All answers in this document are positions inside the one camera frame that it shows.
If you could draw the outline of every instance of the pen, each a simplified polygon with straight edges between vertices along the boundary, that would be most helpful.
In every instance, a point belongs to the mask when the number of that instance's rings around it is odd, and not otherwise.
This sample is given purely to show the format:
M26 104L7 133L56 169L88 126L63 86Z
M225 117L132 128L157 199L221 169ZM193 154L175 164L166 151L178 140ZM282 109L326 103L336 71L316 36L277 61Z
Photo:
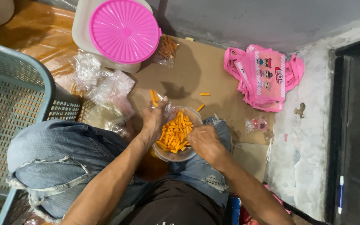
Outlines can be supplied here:
M344 176L340 176L340 201L338 204L338 214L341 214L342 211L342 194L343 194L343 189L344 189Z

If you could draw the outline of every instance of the plastic crate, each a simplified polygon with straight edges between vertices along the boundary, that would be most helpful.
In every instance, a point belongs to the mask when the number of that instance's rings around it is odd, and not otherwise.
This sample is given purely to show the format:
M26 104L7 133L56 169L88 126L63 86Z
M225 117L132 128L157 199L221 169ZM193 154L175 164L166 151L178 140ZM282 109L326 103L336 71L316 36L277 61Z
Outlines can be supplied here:
M44 120L75 120L79 99L55 84L36 59L0 46L0 225L22 224L27 193L5 183L6 151L18 131Z

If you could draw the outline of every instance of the ripped jeans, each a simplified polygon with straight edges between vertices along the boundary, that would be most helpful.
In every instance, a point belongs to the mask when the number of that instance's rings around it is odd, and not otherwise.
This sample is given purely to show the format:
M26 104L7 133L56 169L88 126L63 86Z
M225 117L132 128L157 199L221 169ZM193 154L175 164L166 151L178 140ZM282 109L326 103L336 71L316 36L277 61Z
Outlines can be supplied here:
M213 124L221 143L231 151L232 141L224 121ZM49 120L22 130L11 142L7 180L12 187L26 189L34 213L47 222L59 223L84 187L126 147L119 135L83 123ZM169 162L172 178L186 182L225 207L228 199L226 180L205 160L196 155L184 162ZM118 224L134 208L153 182L133 177L114 212L110 224Z

